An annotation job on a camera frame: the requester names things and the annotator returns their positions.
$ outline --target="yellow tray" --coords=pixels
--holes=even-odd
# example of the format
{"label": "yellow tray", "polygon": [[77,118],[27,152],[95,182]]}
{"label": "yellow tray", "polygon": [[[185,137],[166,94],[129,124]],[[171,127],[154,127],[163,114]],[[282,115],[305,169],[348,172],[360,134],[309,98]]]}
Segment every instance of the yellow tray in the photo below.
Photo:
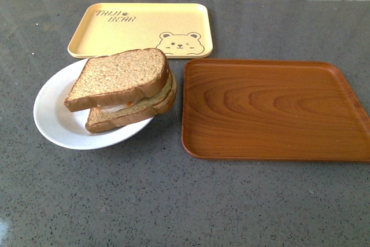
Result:
{"label": "yellow tray", "polygon": [[207,8],[194,3],[98,3],[69,45],[76,58],[156,47],[168,58],[201,58],[212,49]]}

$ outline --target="tray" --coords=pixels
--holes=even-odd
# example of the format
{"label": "tray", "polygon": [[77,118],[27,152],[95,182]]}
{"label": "tray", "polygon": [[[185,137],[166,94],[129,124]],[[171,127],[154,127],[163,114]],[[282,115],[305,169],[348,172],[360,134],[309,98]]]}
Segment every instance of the tray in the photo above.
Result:
{"label": "tray", "polygon": [[182,142],[197,158],[370,161],[370,119],[331,64],[195,59]]}
{"label": "tray", "polygon": [[168,58],[201,58],[212,49],[207,8],[196,3],[98,3],[90,6],[68,52],[76,58],[157,47]]}

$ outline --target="wood grain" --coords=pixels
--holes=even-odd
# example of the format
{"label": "wood grain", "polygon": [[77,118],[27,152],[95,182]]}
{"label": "wood grain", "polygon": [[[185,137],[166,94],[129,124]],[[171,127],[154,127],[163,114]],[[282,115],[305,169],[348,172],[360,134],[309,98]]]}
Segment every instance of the wood grain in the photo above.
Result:
{"label": "wood grain", "polygon": [[182,141],[199,158],[370,161],[370,119],[330,64],[196,59]]}

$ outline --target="countertop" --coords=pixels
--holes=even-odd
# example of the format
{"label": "countertop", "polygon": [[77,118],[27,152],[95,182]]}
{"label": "countertop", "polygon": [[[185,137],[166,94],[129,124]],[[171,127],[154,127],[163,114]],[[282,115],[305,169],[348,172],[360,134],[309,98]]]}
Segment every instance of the countertop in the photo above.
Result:
{"label": "countertop", "polygon": [[78,59],[67,45],[99,2],[195,2],[209,57],[325,61],[370,112],[370,2],[0,0],[0,243],[3,246],[368,246],[367,163],[200,160],[173,108],[132,138],[71,150],[38,131],[40,88]]}

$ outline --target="bread slice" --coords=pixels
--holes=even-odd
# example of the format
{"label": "bread slice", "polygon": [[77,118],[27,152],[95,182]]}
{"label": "bread slice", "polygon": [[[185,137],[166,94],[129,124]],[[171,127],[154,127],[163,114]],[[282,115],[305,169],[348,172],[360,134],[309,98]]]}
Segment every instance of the bread slice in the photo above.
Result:
{"label": "bread slice", "polygon": [[91,133],[98,133],[137,123],[159,113],[165,113],[172,107],[176,92],[176,80],[170,71],[166,85],[151,98],[143,98],[133,106],[117,112],[104,112],[101,107],[90,109],[85,128]]}
{"label": "bread slice", "polygon": [[89,58],[64,101],[75,112],[156,95],[165,85],[169,66],[159,49],[136,49]]}

